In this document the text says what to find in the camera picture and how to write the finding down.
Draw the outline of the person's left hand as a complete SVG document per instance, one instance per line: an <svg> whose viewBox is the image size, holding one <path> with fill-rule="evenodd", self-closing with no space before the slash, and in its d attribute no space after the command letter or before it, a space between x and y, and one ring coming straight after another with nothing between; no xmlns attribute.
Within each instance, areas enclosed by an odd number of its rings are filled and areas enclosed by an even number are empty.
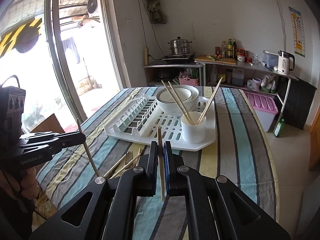
<svg viewBox="0 0 320 240"><path fill-rule="evenodd" d="M1 171L1 189L12 199L16 199L12 189L21 191L21 195L24 198L35 199L39 194L36 168L32 167L25 170L25 175L22 176L20 183L18 183L12 175Z"/></svg>

